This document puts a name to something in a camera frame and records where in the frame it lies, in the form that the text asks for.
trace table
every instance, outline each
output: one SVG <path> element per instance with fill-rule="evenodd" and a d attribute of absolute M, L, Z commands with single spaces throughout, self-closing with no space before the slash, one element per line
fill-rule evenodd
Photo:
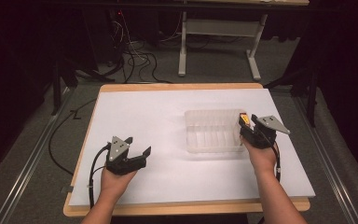
<path fill-rule="evenodd" d="M 255 1 L 255 0 L 197 0 L 204 3 L 235 3 L 235 4 L 268 4 L 268 5 L 285 5 L 285 6 L 307 6 L 308 0 L 284 0 L 284 1 Z M 180 77 L 186 75 L 186 35 L 230 35 L 230 36 L 247 36 L 253 38 L 251 49 L 246 50 L 253 79 L 261 79 L 255 62 L 255 52 L 257 50 L 260 37 L 263 34 L 266 25 L 267 14 L 262 14 L 259 21 L 217 21 L 217 20 L 200 20 L 188 19 L 187 13 L 182 14 L 182 44 L 179 55 L 179 72 Z"/>
<path fill-rule="evenodd" d="M 91 122 L 89 124 L 89 129 L 87 132 L 87 136 L 85 139 L 85 143 L 83 144 L 81 153 L 79 155 L 79 160 L 76 166 L 76 171 L 74 178 L 72 180 L 71 186 L 74 186 L 76 184 L 76 179 L 79 175 L 79 170 L 81 169 L 81 162 L 82 157 L 86 154 L 86 149 L 88 147 L 88 143 L 91 141 L 91 136 L 95 134 L 95 127 L 93 124 L 101 122 L 101 118 L 96 118 L 96 115 L 98 115 L 101 111 L 101 108 L 99 107 L 100 102 L 103 101 L 102 95 L 106 93 L 120 93 L 126 94 L 126 93 L 136 93 L 141 92 L 143 94 L 153 93 L 153 92 L 163 92 L 164 95 L 168 95 L 168 93 L 175 92 L 175 91 L 243 91 L 243 90 L 255 90 L 255 91 L 267 91 L 263 90 L 261 88 L 261 85 L 259 84 L 247 84 L 247 83 L 227 83 L 227 84 L 150 84 L 150 85 L 105 85 L 102 86 L 100 90 L 100 95 L 97 101 L 97 105 L 94 108 L 93 116 L 91 119 Z M 134 143 L 139 143 L 140 137 L 134 136 Z M 156 163 L 153 164 L 150 159 L 154 157 L 157 157 L 158 154 L 158 147 L 155 147 L 155 145 L 152 146 L 152 155 L 148 158 L 148 166 L 141 170 L 137 176 L 147 176 L 147 170 L 155 169 L 153 166 L 156 166 Z M 289 163 L 299 163 L 299 160 L 296 159 L 294 162 Z M 282 171 L 283 179 L 288 177 L 289 175 L 285 175 L 285 172 Z M 65 205 L 63 208 L 63 212 L 68 217 L 82 217 L 85 216 L 90 207 L 86 204 L 84 205 L 71 205 L 70 200 L 73 197 L 73 193 L 68 193 L 67 199 L 65 201 Z M 306 211 L 310 208 L 310 202 L 308 199 L 308 196 L 296 196 L 292 198 L 292 201 L 296 208 L 299 211 Z M 196 201 L 196 202 L 169 202 L 169 203 L 133 203 L 133 204 L 118 204 L 117 207 L 114 210 L 113 215 L 117 216 L 147 216 L 147 215 L 179 215 L 179 214 L 213 214 L 213 213 L 249 213 L 249 212 L 261 212 L 261 203 L 260 201 L 254 197 L 251 199 L 241 199 L 241 200 L 217 200 L 217 201 Z"/>

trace white desk leg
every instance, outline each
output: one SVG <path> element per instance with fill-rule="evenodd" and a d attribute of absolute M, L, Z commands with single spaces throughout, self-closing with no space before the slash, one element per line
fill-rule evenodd
<path fill-rule="evenodd" d="M 257 27 L 255 34 L 255 40 L 252 50 L 246 50 L 246 56 L 251 67 L 252 76 L 254 80 L 258 81 L 261 79 L 260 73 L 258 72 L 257 64 L 255 63 L 255 51 L 257 50 L 258 43 L 260 42 L 260 37 L 263 34 L 264 26 L 266 25 L 267 14 L 264 14 L 261 17 L 260 24 Z"/>
<path fill-rule="evenodd" d="M 186 75 L 186 14 L 186 12 L 183 12 L 182 15 L 182 46 L 180 48 L 179 56 L 179 77 L 184 77 Z"/>

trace white paper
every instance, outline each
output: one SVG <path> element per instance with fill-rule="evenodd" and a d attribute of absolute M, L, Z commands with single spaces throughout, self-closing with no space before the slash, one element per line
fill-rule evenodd
<path fill-rule="evenodd" d="M 258 198 L 247 150 L 191 154 L 186 150 L 187 110 L 244 109 L 281 120 L 268 90 L 101 92 L 85 140 L 70 205 L 89 204 L 90 167 L 115 135 L 132 136 L 129 158 L 151 147 L 147 165 L 133 178 L 119 203 L 175 203 Z M 289 196 L 315 195 L 288 135 L 278 133 L 282 185 Z M 96 168 L 103 166 L 102 154 Z M 94 175 L 98 198 L 100 174 Z"/>

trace plastic box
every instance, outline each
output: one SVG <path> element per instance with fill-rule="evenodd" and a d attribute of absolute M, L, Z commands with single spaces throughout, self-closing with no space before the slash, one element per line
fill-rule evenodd
<path fill-rule="evenodd" d="M 240 152 L 241 109 L 185 112 L 187 150 L 191 153 Z"/>

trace desk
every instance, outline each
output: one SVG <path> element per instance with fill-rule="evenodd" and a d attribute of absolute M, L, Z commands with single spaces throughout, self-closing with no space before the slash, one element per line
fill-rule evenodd
<path fill-rule="evenodd" d="M 219 3 L 235 3 L 235 4 L 266 4 L 266 5 L 285 5 L 285 6 L 307 6 L 308 0 L 285 0 L 285 1 L 269 1 L 261 2 L 255 0 L 198 0 L 197 2 L 219 2 Z M 230 35 L 230 36 L 247 36 L 252 37 L 253 45 L 251 49 L 246 50 L 246 57 L 252 71 L 253 79 L 258 81 L 261 79 L 255 62 L 255 52 L 257 50 L 260 37 L 263 34 L 266 25 L 267 14 L 263 14 L 260 21 L 216 21 L 216 20 L 194 20 L 188 19 L 187 13 L 182 14 L 182 45 L 179 55 L 179 76 L 186 75 L 186 35 Z"/>

